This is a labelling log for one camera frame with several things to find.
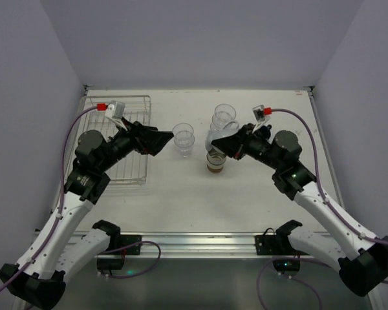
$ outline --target red connector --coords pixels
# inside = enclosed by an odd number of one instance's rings
[[[107,108],[108,108],[108,105],[106,103],[97,103],[96,104],[96,109],[98,111],[106,111]]]
[[[263,115],[270,115],[272,113],[272,108],[264,108]]]

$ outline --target metal dish rack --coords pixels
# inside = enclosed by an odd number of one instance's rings
[[[130,122],[139,121],[143,125],[151,122],[151,98],[147,95],[141,96],[85,96],[82,98],[83,109],[95,107],[98,103],[108,104],[116,100],[125,103],[124,118]],[[78,145],[79,136],[88,130],[98,130],[105,139],[114,136],[118,129],[115,124],[105,118],[105,112],[92,111],[87,113],[77,127],[75,141],[71,148],[68,171],[72,170],[74,149]],[[107,171],[113,185],[141,185],[146,182],[148,170],[148,156],[137,152],[130,153],[123,160]]]

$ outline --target rack wire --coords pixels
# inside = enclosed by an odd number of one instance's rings
[[[124,118],[133,123],[139,121],[143,125],[149,125],[151,122],[151,98],[147,95],[141,96],[85,96],[83,109],[94,107],[98,103],[109,104],[116,100],[125,103]],[[98,130],[105,139],[114,136],[118,129],[115,124],[105,118],[105,112],[92,111],[83,118],[78,125],[74,147],[71,148],[69,157],[68,171],[72,170],[74,159],[74,149],[78,145],[79,136],[88,130]],[[130,153],[123,160],[111,167],[107,174],[111,179],[109,186],[112,185],[141,185],[146,182],[148,170],[148,157],[137,152]]]

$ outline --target clear drinking glass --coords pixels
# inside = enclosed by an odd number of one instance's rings
[[[188,157],[193,152],[194,129],[190,124],[181,123],[173,128],[174,143],[178,152],[183,157]]]
[[[211,131],[218,131],[224,128],[224,126],[233,121],[236,117],[236,111],[231,105],[223,103],[222,105],[217,105],[214,110],[213,118],[211,119],[210,129]],[[235,123],[232,123],[229,128],[236,128]]]

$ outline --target white table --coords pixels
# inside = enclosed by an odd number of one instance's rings
[[[308,94],[290,90],[91,90],[97,95],[151,96],[151,125],[172,130],[177,123],[189,123],[195,131],[195,146],[189,158],[182,158],[170,141],[149,159],[146,184],[107,191],[80,223],[88,231],[98,220],[107,220],[127,232],[262,232],[288,220],[300,221],[308,229],[324,228],[304,209],[279,193],[272,181],[273,170],[251,158],[228,159],[219,174],[206,168],[204,140],[214,108],[220,103],[235,107],[237,120],[255,122],[251,108],[263,104],[297,112],[309,124],[319,150],[321,180],[336,198],[331,173],[321,144],[319,129]],[[308,134],[297,119],[276,113],[269,122],[272,132],[295,132],[303,148],[301,161],[314,172],[314,158]]]

